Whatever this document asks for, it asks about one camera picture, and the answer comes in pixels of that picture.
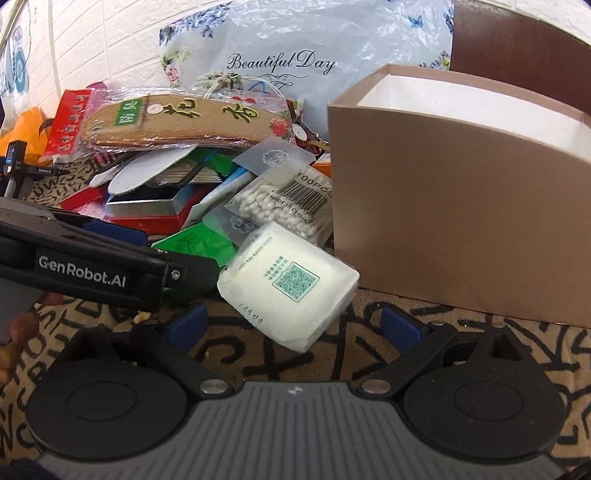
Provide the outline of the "person's left hand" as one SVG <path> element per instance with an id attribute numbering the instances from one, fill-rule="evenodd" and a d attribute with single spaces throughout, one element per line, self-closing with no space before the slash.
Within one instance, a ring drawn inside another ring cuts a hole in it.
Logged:
<path id="1" fill-rule="evenodd" d="M 39 334 L 40 322 L 37 310 L 19 314 L 10 324 L 10 341 L 1 346 L 0 383 L 7 385 L 16 370 L 26 344 Z"/>

